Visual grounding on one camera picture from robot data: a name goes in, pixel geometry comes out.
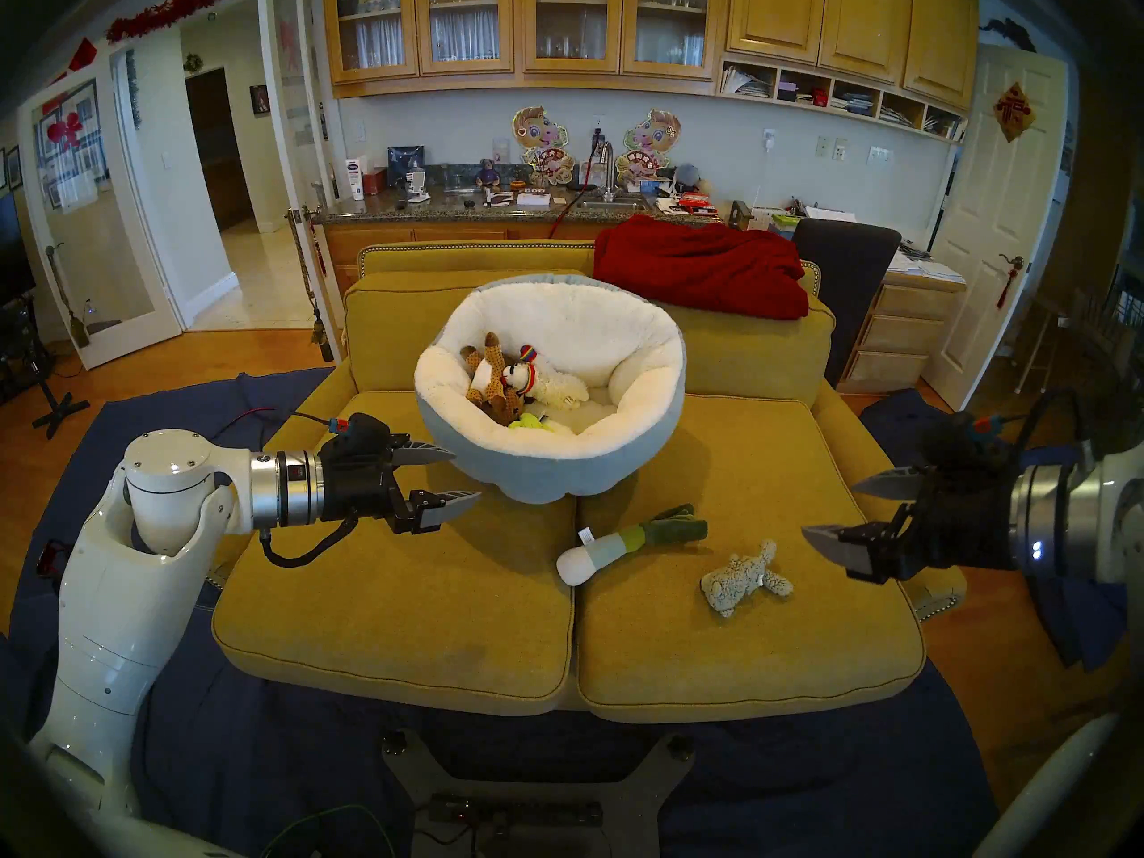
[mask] green plush toy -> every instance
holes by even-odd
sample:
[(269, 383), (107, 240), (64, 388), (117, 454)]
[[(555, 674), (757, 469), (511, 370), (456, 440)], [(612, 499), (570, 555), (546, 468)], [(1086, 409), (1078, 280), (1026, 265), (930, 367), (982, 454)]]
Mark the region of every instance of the green plush toy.
[(527, 412), (521, 415), (521, 420), (514, 421), (508, 426), (509, 430), (517, 430), (519, 428), (527, 428), (529, 430), (548, 430), (549, 432), (553, 434), (556, 432), (555, 430), (553, 430), (553, 428), (543, 423), (534, 414), (529, 414)]
[(570, 587), (581, 585), (605, 565), (621, 556), (635, 553), (645, 545), (660, 547), (685, 541), (701, 541), (707, 537), (707, 521), (696, 518), (692, 505), (680, 505), (657, 514), (646, 523), (629, 525), (583, 547), (565, 550), (556, 561), (556, 571)]

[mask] green wire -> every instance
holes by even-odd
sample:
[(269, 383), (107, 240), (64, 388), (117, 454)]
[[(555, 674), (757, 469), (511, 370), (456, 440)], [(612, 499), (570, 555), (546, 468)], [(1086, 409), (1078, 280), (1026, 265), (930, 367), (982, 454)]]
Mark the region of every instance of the green wire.
[(300, 824), (305, 824), (307, 821), (313, 821), (313, 820), (316, 820), (318, 818), (323, 818), (323, 817), (325, 817), (327, 815), (333, 815), (334, 812), (345, 811), (347, 809), (359, 809), (360, 811), (363, 811), (366, 815), (368, 815), (370, 818), (371, 818), (371, 820), (373, 820), (373, 823), (375, 825), (378, 825), (378, 829), (381, 831), (381, 835), (386, 837), (386, 845), (389, 847), (389, 855), (390, 855), (390, 857), (391, 858), (397, 858), (397, 851), (394, 849), (394, 843), (389, 839), (389, 834), (386, 833), (384, 826), (381, 824), (381, 821), (378, 820), (378, 816), (375, 816), (373, 812), (371, 812), (366, 807), (362, 805), (362, 803), (347, 803), (345, 805), (335, 805), (333, 809), (325, 809), (325, 810), (323, 810), (320, 812), (315, 812), (313, 815), (308, 815), (308, 816), (305, 816), (305, 818), (299, 818), (296, 821), (294, 821), (293, 824), (288, 825), (287, 827), (285, 827), (273, 840), (271, 840), (267, 844), (267, 848), (262, 850), (262, 852), (260, 853), (259, 858), (268, 858), (268, 856), (270, 855), (270, 852), (273, 851), (275, 845), (278, 844), (278, 841), (281, 840), (286, 834), (288, 834), (295, 827), (297, 827)]

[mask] brown plush toy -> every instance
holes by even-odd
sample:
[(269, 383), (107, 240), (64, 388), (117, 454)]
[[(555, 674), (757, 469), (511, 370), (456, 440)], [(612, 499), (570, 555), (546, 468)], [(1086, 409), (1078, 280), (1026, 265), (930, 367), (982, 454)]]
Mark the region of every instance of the brown plush toy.
[(472, 372), (472, 383), (466, 397), (502, 427), (516, 421), (524, 411), (524, 403), (516, 390), (505, 384), (505, 353), (495, 333), (485, 335), (484, 357), (477, 348), (466, 347), (461, 350), (461, 358)]

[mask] red blanket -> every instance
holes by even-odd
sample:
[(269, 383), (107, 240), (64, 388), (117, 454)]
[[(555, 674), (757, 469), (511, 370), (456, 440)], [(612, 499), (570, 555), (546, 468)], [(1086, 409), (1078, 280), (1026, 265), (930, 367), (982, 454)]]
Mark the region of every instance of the red blanket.
[(807, 316), (794, 244), (764, 230), (635, 215), (596, 237), (594, 276), (668, 304), (768, 319)]

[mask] yellow sofa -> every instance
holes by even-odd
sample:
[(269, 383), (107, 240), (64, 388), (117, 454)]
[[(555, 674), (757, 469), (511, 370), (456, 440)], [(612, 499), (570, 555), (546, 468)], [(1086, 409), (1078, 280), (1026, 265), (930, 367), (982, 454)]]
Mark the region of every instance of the yellow sofa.
[[(325, 416), (367, 412), (428, 438), (413, 394), (421, 351), (475, 287), (534, 272), (591, 273), (593, 244), (396, 244), (365, 249), (345, 296), (350, 356), (304, 403)], [(817, 291), (817, 269), (804, 278)], [(277, 569), (253, 541), (217, 604), (228, 658), (269, 680), (490, 714), (588, 709), (629, 722), (729, 720), (839, 707), (904, 689), (925, 660), (920, 619), (964, 595), (956, 569), (876, 587), (802, 539), (810, 523), (888, 518), (893, 506), (848, 485), (890, 467), (823, 381), (834, 317), (773, 321), (666, 308), (688, 345), (678, 427), (638, 472), (604, 494), (521, 505), (451, 464), (406, 467), (402, 487), (479, 488), (477, 508), (427, 535), (363, 522), (309, 566)], [(318, 447), (294, 419), (268, 450)], [(579, 588), (556, 557), (585, 525), (603, 535), (691, 501), (709, 537), (645, 549)], [(312, 547), (332, 524), (276, 533), (276, 549)], [(732, 553), (778, 543), (794, 583), (763, 590), (730, 618), (700, 577)]]

